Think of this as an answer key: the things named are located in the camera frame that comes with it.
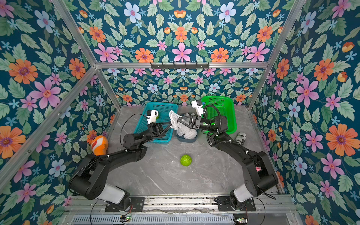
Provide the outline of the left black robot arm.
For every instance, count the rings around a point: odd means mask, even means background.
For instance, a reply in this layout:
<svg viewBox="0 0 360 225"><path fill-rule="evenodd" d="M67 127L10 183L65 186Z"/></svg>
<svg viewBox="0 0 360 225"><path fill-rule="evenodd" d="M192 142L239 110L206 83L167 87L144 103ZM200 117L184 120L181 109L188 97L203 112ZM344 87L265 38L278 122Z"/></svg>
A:
<svg viewBox="0 0 360 225"><path fill-rule="evenodd" d="M107 177L113 169L143 159L147 152L144 144L165 137L171 123L150 123L147 127L141 133L126 134L123 140L125 149L122 151L104 156L86 156L69 180L69 188L88 200L103 200L120 212L128 211L129 192L108 184Z"/></svg>

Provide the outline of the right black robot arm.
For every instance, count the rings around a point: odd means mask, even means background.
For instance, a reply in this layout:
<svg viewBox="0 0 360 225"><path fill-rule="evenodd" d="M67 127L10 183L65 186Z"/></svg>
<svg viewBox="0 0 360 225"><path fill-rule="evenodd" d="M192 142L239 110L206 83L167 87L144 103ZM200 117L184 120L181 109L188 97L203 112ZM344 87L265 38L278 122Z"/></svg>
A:
<svg viewBox="0 0 360 225"><path fill-rule="evenodd" d="M229 204L233 209L242 209L246 201L260 196L278 184L278 176L268 154L264 151L252 151L233 140L226 133L229 122L225 116L218 115L210 120L195 115L174 116L171 123L174 129L208 131L208 144L227 153L241 165L243 183L230 192Z"/></svg>

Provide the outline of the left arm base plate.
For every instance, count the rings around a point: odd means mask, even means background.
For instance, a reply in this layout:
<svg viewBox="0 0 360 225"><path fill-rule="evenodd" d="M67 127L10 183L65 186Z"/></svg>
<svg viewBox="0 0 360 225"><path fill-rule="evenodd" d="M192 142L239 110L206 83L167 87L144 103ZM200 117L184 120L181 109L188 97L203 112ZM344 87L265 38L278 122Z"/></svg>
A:
<svg viewBox="0 0 360 225"><path fill-rule="evenodd" d="M144 201L144 197L130 196L123 198L118 204L107 202L105 212L142 212Z"/></svg>

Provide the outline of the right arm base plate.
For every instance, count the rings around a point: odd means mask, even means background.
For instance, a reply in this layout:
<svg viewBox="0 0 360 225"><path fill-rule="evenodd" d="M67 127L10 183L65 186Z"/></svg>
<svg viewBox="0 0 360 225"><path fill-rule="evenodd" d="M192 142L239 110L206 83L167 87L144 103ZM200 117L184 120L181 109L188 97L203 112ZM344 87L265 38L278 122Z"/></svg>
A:
<svg viewBox="0 0 360 225"><path fill-rule="evenodd" d="M238 202L235 197L218 196L214 199L220 212L255 212L256 206L253 199Z"/></svg>

